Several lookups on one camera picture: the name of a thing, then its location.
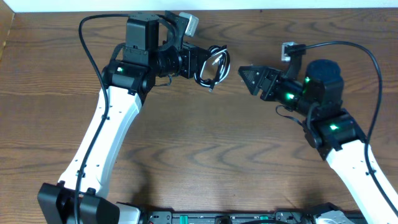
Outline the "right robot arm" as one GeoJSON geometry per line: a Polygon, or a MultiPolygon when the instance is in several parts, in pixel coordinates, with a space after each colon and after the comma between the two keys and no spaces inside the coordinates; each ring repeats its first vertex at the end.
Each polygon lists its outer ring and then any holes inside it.
{"type": "Polygon", "coordinates": [[[397,223],[397,192],[363,130],[342,107],[344,81],[336,62],[310,62],[302,83],[267,66],[242,66],[238,73],[250,94],[305,117],[299,124],[305,139],[337,173],[368,223],[397,223]]]}

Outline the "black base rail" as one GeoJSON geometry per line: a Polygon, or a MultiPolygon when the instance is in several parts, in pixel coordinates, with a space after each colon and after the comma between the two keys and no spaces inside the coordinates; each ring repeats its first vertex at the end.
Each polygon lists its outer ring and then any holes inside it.
{"type": "Polygon", "coordinates": [[[149,211],[139,218],[141,224],[217,224],[217,223],[366,223],[361,214],[344,214],[332,210],[322,215],[298,211],[276,211],[266,213],[200,213],[149,211]]]}

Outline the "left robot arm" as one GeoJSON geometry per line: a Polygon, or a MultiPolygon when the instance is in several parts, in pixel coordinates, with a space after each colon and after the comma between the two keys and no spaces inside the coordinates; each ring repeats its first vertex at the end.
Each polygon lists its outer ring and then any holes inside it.
{"type": "Polygon", "coordinates": [[[128,14],[126,40],[97,70],[101,89],[93,119],[73,160],[56,184],[37,196],[47,223],[142,223],[139,208],[108,201],[110,179],[126,133],[158,77],[193,78],[210,57],[188,44],[198,19],[182,12],[128,14]]]}

